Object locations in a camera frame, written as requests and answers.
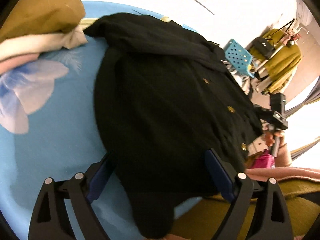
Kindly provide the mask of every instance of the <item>gold button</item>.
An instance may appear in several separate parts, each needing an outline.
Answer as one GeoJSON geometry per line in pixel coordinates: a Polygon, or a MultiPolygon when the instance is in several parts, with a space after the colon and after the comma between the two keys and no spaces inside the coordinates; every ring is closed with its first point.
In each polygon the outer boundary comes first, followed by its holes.
{"type": "Polygon", "coordinates": [[[241,149],[243,149],[244,151],[246,151],[246,150],[247,150],[247,146],[246,146],[244,143],[242,143],[242,144],[241,144],[241,149]]]}
{"type": "Polygon", "coordinates": [[[230,112],[232,112],[232,113],[235,112],[235,109],[234,109],[232,106],[228,106],[228,110],[229,110],[230,112]]]}

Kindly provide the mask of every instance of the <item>black jacket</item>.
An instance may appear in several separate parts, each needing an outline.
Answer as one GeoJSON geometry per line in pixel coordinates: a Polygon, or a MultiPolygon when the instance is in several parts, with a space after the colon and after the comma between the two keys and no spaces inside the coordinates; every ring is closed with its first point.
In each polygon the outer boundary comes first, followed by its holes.
{"type": "Polygon", "coordinates": [[[216,193],[204,151],[214,148],[243,171],[260,119],[220,61],[223,50],[198,33],[128,13],[104,16],[84,33],[110,46],[94,92],[101,139],[118,162],[140,232],[161,238],[175,205],[216,193]],[[179,197],[169,201],[169,193],[179,197]]]}

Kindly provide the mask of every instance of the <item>blue plastic basket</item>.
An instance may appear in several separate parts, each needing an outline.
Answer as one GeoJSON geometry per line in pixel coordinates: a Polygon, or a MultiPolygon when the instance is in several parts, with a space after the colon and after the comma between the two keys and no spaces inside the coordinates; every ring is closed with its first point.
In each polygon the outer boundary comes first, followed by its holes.
{"type": "Polygon", "coordinates": [[[240,46],[234,39],[231,39],[224,51],[226,59],[241,75],[254,77],[254,73],[249,71],[252,55],[245,48],[240,46]]]}

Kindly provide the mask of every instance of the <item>gray curtain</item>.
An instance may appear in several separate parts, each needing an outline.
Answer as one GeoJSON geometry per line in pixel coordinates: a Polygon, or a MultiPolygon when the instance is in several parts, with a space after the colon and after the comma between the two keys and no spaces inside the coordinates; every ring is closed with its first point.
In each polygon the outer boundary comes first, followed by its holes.
{"type": "Polygon", "coordinates": [[[318,78],[316,85],[313,87],[313,89],[311,90],[307,98],[301,104],[298,104],[297,106],[289,110],[286,110],[285,117],[288,118],[289,116],[297,112],[299,109],[301,109],[303,106],[314,103],[318,100],[320,100],[320,76],[318,78]]]}
{"type": "Polygon", "coordinates": [[[291,158],[294,161],[298,157],[300,157],[302,154],[304,154],[306,151],[311,149],[313,146],[315,146],[318,142],[320,142],[320,137],[318,137],[314,142],[307,144],[304,147],[299,148],[298,150],[292,151],[291,152],[291,158]]]}

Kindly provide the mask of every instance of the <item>blue bed sheet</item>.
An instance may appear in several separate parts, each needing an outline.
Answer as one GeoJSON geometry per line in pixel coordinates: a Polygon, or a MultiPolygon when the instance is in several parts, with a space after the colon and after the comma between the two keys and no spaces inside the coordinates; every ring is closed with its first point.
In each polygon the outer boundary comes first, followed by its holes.
{"type": "MultiPolygon", "coordinates": [[[[84,1],[84,7],[86,17],[117,12],[162,17],[141,8],[109,2],[84,1]]],[[[63,63],[69,73],[55,80],[52,96],[40,110],[28,116],[29,132],[15,135],[0,126],[0,210],[20,240],[28,238],[33,206],[44,179],[70,179],[105,154],[94,119],[93,89],[108,45],[104,39],[87,39],[89,42],[78,48],[40,56],[63,63]]],[[[189,199],[178,206],[176,217],[199,200],[189,199]]],[[[66,201],[66,205],[76,237],[82,240],[71,203],[66,201]]],[[[124,189],[114,174],[92,207],[111,240],[143,239],[132,219],[124,189]]]]}

